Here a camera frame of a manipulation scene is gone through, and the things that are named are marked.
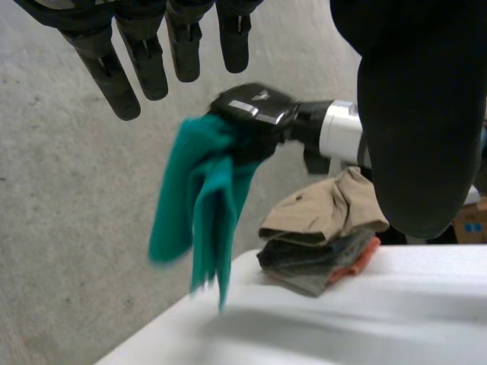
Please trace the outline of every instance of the concrete floor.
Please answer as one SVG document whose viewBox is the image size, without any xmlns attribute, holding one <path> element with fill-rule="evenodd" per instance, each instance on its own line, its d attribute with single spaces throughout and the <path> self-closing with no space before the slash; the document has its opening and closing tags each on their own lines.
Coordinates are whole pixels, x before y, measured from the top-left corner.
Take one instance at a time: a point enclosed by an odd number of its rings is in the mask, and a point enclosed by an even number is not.
<svg viewBox="0 0 487 365">
<path fill-rule="evenodd" d="M 159 31 L 170 94 L 144 99 L 117 32 L 116 49 L 142 105 L 117 119 L 75 51 L 14 2 L 0 4 L 0 363 L 88 365 L 186 294 L 190 260 L 148 265 L 147 242 L 178 123 L 219 91 L 263 81 L 302 99 L 355 98 L 358 56 L 323 0 L 266 0 L 253 14 L 250 65 L 224 70 L 215 9 L 202 21 L 202 75 L 175 77 Z M 256 228 L 307 183 L 289 145 L 253 183 L 234 255 L 260 247 Z"/>
</svg>

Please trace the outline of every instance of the white table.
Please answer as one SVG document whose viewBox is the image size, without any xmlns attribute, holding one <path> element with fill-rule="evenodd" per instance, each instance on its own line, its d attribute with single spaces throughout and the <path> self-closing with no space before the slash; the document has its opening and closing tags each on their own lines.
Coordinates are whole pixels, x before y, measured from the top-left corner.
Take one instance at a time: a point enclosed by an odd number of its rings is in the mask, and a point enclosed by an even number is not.
<svg viewBox="0 0 487 365">
<path fill-rule="evenodd" d="M 251 251 L 217 302 L 216 287 L 183 298 L 96 365 L 487 364 L 487 246 L 383 246 L 317 299 Z"/>
</svg>

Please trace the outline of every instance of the cardboard box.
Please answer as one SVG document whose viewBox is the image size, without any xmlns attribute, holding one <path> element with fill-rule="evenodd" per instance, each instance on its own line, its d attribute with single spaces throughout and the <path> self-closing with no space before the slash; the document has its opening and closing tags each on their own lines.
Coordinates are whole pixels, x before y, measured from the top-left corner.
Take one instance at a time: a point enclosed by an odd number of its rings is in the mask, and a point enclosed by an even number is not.
<svg viewBox="0 0 487 365">
<path fill-rule="evenodd" d="M 454 219 L 458 243 L 487 243 L 487 198 L 465 205 Z"/>
</svg>

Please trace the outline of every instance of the black sleeve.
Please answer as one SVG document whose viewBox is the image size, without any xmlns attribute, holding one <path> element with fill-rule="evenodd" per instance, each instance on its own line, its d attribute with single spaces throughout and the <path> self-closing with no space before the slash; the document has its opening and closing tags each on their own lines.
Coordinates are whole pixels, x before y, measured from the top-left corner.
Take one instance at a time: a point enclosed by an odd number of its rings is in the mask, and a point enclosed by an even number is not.
<svg viewBox="0 0 487 365">
<path fill-rule="evenodd" d="M 362 56 L 358 109 L 377 199 L 404 233 L 440 234 L 479 162 L 487 85 L 487 1 L 331 0 Z"/>
</svg>

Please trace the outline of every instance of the green towel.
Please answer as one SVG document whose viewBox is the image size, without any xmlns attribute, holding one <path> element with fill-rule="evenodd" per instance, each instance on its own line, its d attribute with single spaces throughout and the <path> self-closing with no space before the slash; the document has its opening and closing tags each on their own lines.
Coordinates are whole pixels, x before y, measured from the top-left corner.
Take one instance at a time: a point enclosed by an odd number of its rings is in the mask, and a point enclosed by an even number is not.
<svg viewBox="0 0 487 365">
<path fill-rule="evenodd" d="M 231 246 L 250 182 L 260 165 L 236 165 L 229 153 L 240 139 L 223 119 L 205 115 L 181 125 L 155 213 L 149 258 L 169 264 L 193 247 L 193 292 L 215 275 L 222 310 Z"/>
</svg>

